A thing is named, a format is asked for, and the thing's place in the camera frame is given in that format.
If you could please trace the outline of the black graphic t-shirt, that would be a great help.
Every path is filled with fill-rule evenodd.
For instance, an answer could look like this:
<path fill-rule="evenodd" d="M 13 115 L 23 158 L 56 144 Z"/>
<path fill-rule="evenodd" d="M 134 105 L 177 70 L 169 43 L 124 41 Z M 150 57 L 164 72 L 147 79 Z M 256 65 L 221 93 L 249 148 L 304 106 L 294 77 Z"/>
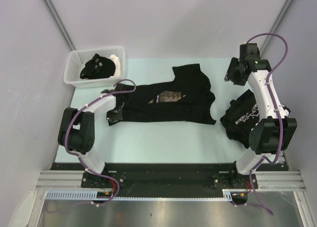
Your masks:
<path fill-rule="evenodd" d="M 215 95 L 200 64 L 177 66 L 172 70 L 173 81 L 139 85 L 135 92 L 123 95 L 123 121 L 216 123 L 211 116 Z"/>

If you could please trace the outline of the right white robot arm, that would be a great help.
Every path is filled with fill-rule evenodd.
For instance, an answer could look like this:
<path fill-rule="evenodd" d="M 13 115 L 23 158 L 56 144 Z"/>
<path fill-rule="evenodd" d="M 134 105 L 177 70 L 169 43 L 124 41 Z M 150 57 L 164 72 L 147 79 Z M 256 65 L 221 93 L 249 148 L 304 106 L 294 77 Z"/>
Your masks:
<path fill-rule="evenodd" d="M 286 150 L 297 128 L 295 118 L 289 117 L 275 90 L 272 68 L 266 59 L 240 60 L 233 57 L 226 72 L 225 81 L 235 85 L 249 84 L 259 110 L 259 122 L 251 129 L 248 151 L 235 162 L 235 172 L 229 174 L 229 184 L 240 188 L 246 183 L 246 176 L 267 161 L 276 164 L 283 150 Z"/>

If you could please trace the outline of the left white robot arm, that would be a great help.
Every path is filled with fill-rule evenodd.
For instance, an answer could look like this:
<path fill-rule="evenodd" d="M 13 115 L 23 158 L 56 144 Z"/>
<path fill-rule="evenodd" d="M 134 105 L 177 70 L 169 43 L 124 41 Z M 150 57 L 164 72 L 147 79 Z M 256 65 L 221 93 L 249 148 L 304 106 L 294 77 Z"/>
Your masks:
<path fill-rule="evenodd" d="M 109 174 L 104 172 L 105 162 L 94 149 L 95 121 L 105 118 L 107 112 L 119 111 L 123 106 L 123 95 L 136 91 L 136 85 L 129 90 L 104 90 L 93 101 L 80 109 L 68 107 L 64 110 L 57 137 L 58 144 L 75 156 L 85 171 L 93 174 L 92 181 L 98 187 L 109 183 Z"/>

